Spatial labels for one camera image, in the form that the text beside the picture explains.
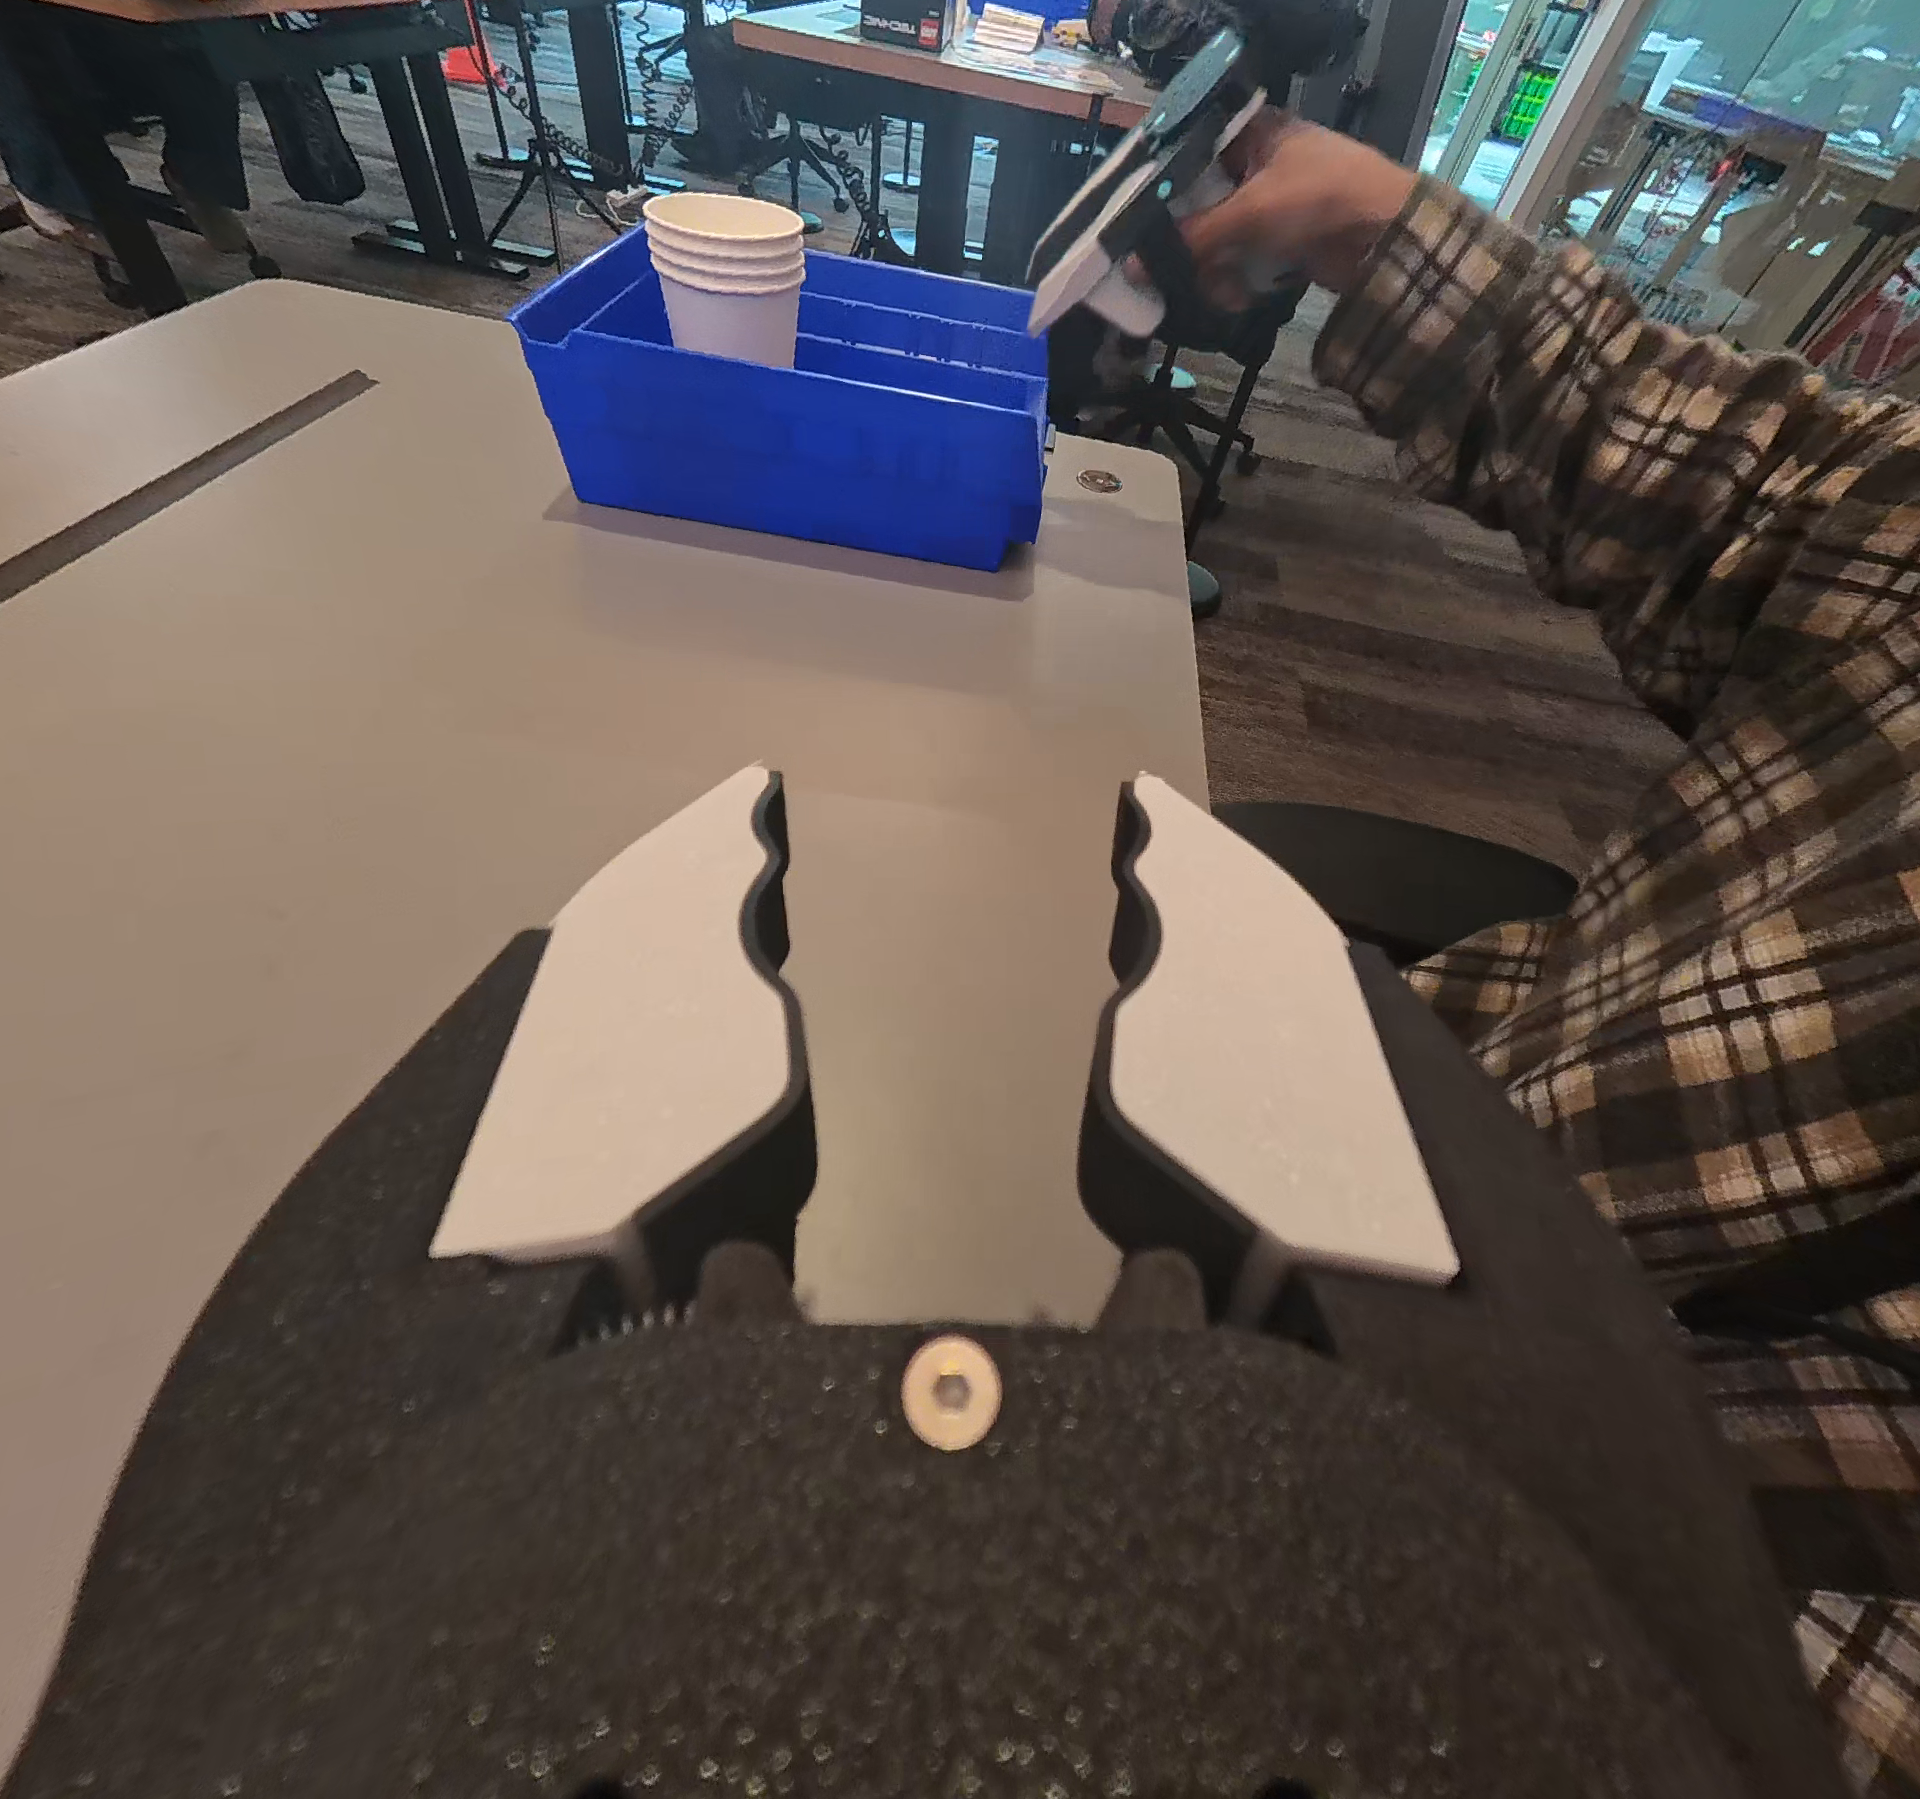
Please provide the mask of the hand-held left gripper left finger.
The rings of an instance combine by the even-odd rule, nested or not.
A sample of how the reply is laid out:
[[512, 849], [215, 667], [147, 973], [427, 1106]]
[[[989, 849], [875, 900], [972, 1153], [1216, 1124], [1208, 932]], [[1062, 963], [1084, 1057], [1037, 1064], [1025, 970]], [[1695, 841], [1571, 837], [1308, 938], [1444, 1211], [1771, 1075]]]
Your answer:
[[723, 1168], [800, 1134], [808, 1044], [782, 977], [782, 772], [744, 764], [604, 863], [557, 911], [431, 1257], [620, 1257]]

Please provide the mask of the blue plastic bin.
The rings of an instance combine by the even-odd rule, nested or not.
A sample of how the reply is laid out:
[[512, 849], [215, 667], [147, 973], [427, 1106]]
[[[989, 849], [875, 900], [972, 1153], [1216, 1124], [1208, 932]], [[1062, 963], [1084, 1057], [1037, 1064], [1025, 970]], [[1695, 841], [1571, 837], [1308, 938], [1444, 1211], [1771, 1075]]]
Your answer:
[[1044, 522], [1031, 292], [808, 253], [797, 362], [672, 342], [643, 233], [511, 311], [574, 495], [995, 572]]

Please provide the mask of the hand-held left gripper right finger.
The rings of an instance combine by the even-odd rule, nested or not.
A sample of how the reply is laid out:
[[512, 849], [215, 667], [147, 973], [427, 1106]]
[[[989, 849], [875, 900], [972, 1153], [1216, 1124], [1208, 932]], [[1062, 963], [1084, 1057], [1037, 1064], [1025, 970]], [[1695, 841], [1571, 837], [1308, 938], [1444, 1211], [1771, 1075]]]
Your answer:
[[1322, 904], [1154, 772], [1118, 789], [1114, 889], [1080, 1134], [1093, 1225], [1182, 1253], [1206, 1288], [1293, 1270], [1447, 1288], [1460, 1256]]

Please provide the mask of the person's right hand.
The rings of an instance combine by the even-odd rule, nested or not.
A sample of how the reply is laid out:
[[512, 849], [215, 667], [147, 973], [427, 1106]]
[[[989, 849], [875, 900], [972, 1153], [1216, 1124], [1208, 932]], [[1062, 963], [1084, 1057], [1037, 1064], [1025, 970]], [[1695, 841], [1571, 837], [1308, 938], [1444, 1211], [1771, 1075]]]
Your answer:
[[1234, 192], [1182, 222], [1196, 283], [1222, 306], [1248, 306], [1276, 275], [1342, 297], [1425, 180], [1353, 136], [1273, 108], [1222, 163]]

